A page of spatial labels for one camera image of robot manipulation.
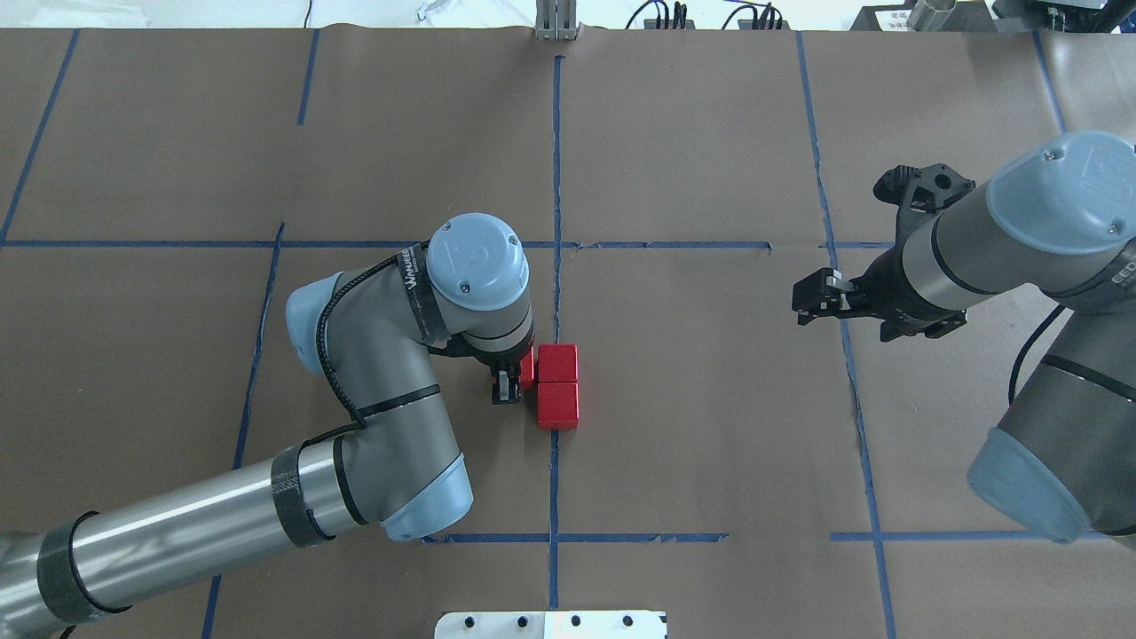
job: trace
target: metal bracket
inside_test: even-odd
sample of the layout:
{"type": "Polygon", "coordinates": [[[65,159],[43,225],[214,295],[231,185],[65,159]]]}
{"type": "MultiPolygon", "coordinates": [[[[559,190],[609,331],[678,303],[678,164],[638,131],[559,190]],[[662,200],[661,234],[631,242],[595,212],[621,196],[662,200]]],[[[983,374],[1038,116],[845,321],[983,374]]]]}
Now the metal bracket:
{"type": "Polygon", "coordinates": [[[666,639],[667,613],[655,611],[552,611],[449,613],[434,639],[666,639]]]}
{"type": "Polygon", "coordinates": [[[576,0],[536,0],[537,40],[576,40],[576,0]]]}

